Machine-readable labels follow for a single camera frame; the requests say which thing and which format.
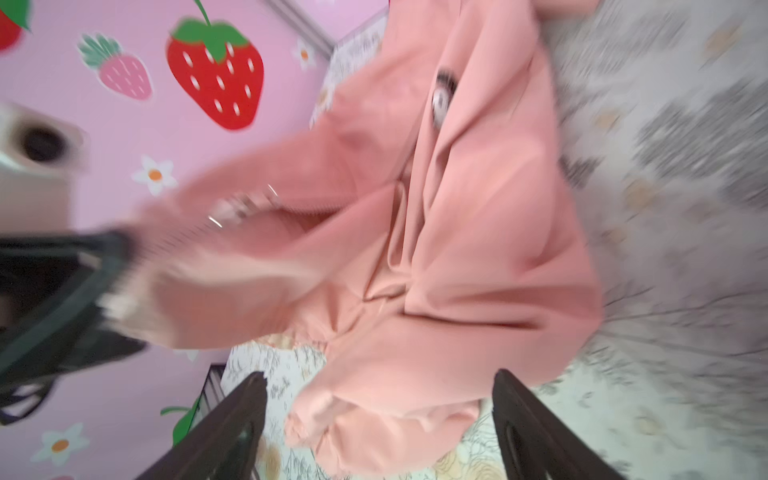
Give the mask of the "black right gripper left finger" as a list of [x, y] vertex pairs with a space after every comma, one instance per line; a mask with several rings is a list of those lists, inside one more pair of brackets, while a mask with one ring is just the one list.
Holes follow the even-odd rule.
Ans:
[[256, 479], [267, 402], [264, 374], [249, 374], [137, 480]]

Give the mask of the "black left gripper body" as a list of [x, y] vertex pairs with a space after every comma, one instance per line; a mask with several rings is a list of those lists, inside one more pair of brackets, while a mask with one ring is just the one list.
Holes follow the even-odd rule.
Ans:
[[119, 230], [2, 236], [2, 424], [32, 416], [59, 378], [146, 349], [108, 329], [99, 304], [135, 251]]

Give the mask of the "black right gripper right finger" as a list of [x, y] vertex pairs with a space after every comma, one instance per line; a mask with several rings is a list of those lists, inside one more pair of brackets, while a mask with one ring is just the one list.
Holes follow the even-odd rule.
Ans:
[[494, 377], [492, 416], [510, 480], [622, 480], [511, 372]]

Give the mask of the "pink Snoopy hooded jacket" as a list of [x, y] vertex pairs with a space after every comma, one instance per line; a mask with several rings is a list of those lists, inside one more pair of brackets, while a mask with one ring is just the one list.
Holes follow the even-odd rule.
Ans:
[[334, 477], [433, 465], [498, 370], [550, 381], [602, 321], [540, 34], [596, 8], [392, 2], [379, 53], [310, 130], [128, 222], [140, 257], [109, 326], [172, 349], [315, 347], [286, 443]]

